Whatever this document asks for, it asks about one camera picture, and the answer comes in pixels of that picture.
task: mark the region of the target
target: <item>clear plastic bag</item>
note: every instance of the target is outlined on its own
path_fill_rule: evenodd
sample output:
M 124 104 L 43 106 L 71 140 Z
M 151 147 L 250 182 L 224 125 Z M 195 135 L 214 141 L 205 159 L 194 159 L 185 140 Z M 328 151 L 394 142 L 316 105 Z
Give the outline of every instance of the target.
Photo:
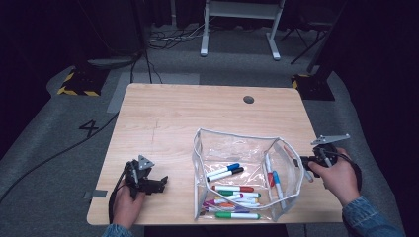
M 280 137 L 245 136 L 203 128 L 194 139 L 193 163 L 196 220 L 249 218 L 277 222 L 295 205 L 304 174 L 299 155 Z M 208 180 L 207 173 L 236 163 L 243 171 Z M 279 185 L 271 186 L 270 173 L 274 171 L 278 174 L 274 183 Z M 247 189 L 245 193 L 253 190 L 251 196 L 258 197 L 247 197 L 244 193 L 231 196 L 231 192 L 220 192 L 215 187 L 222 190 L 242 187 Z

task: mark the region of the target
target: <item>sleeve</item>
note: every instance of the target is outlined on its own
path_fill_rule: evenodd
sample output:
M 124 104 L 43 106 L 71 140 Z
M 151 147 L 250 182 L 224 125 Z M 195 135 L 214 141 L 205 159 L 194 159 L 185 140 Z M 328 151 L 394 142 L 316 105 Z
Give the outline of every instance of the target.
M 117 224 L 110 224 L 102 237 L 133 237 L 132 233 Z
M 361 236 L 404 236 L 393 224 L 388 222 L 365 197 L 358 197 L 343 208 L 343 216 L 349 226 Z

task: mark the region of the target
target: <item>stand leg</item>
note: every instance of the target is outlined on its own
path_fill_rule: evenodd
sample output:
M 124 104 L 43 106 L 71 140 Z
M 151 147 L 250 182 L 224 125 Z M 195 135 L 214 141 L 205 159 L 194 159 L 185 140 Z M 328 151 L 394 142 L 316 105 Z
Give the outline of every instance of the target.
M 278 23 L 280 21 L 282 13 L 283 13 L 283 7 L 279 6 L 271 32 L 266 33 L 266 38 L 268 40 L 269 47 L 271 48 L 272 56 L 274 57 L 274 60 L 277 60 L 277 61 L 281 59 L 281 56 L 280 56 L 280 53 L 278 52 L 277 45 L 275 44 L 274 38 L 275 38 L 275 33 L 277 32 Z
M 209 24 L 210 24 L 210 0 L 207 0 L 203 42 L 201 44 L 201 56 L 207 56 L 209 54 Z

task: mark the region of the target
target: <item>metal stand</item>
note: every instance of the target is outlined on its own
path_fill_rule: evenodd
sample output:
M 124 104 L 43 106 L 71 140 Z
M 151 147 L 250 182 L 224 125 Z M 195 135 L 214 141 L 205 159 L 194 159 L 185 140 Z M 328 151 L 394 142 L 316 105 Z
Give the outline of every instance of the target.
M 239 2 L 217 2 L 207 0 L 205 10 L 205 25 L 203 42 L 201 44 L 201 56 L 207 56 L 209 53 L 209 24 L 210 16 L 253 18 L 274 20 L 271 32 L 266 33 L 272 56 L 275 60 L 280 60 L 281 56 L 275 44 L 274 37 L 277 31 L 278 23 L 283 13 L 285 1 L 277 4 L 256 4 Z

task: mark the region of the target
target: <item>wooden table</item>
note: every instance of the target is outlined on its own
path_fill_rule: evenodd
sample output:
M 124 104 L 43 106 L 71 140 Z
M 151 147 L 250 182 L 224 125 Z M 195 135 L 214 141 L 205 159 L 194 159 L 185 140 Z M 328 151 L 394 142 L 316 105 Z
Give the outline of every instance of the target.
M 246 104 L 245 96 L 254 99 Z M 109 224 L 110 194 L 127 161 L 152 161 L 149 179 L 169 176 L 161 194 L 147 196 L 136 224 L 273 223 L 269 220 L 194 221 L 193 139 L 197 130 L 280 136 L 299 155 L 312 155 L 311 123 L 298 91 L 288 88 L 130 84 L 99 177 L 87 220 Z M 296 205 L 277 223 L 341 222 L 342 208 L 321 179 L 304 180 Z

